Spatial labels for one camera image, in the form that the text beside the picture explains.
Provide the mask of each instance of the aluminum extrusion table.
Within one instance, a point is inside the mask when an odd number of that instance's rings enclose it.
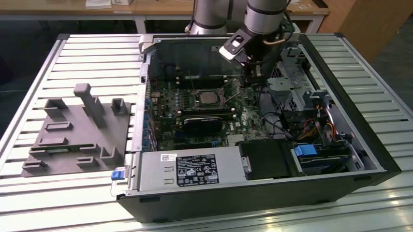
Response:
[[[308,36],[403,173],[337,202],[235,215],[140,224],[111,195],[111,172],[20,177],[52,97],[80,104],[72,87],[88,82],[103,103],[141,93],[139,35],[60,36],[0,141],[0,231],[391,231],[413,224],[413,118],[369,64],[333,34]],[[133,116],[127,141],[131,150]]]

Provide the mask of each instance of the power supply label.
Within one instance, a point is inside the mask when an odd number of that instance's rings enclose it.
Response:
[[[176,157],[176,182],[179,187],[218,184],[215,155]]]

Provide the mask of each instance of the table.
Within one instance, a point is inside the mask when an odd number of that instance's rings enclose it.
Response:
[[[87,10],[85,0],[0,0],[0,20],[133,20],[139,33],[147,33],[145,20],[190,20],[192,0],[133,0],[129,6]],[[292,21],[308,21],[306,32],[315,33],[327,8],[311,0],[287,7]]]
[[[140,35],[60,36],[0,140],[1,231],[409,230],[413,224],[413,113],[346,39],[338,39],[333,34],[312,37],[311,41],[323,44],[318,47],[319,53],[378,133],[402,174],[377,186],[357,190],[337,202],[159,224],[136,222],[115,202],[111,171],[20,177],[22,161],[45,118],[42,107],[48,98],[61,97],[67,105],[81,104],[72,87],[84,82],[91,84],[92,94],[99,96],[101,103],[108,103],[112,98],[133,103],[140,91]],[[312,75],[322,87],[316,73]],[[354,78],[359,81],[351,83],[349,80]],[[131,161],[132,131],[133,127],[129,127],[125,164]]]

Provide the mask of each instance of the desk leg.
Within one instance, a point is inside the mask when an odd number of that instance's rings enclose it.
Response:
[[[316,33],[318,32],[318,29],[319,29],[320,24],[322,24],[323,17],[325,17],[325,15],[314,15],[312,16],[312,20],[308,24],[306,33]]]
[[[144,27],[145,17],[143,15],[137,15],[133,17],[137,34],[145,34],[147,28]]]

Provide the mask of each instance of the wooden desk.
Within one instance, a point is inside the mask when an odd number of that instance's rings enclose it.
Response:
[[[135,13],[131,5],[112,5],[108,9],[85,9],[85,0],[0,0],[1,15],[116,15]]]
[[[147,33],[145,20],[190,20],[192,0],[133,0],[129,6],[85,9],[85,0],[0,0],[0,20],[133,20],[139,33]],[[307,21],[306,32],[316,32],[329,9],[311,0],[287,7],[291,19]]]

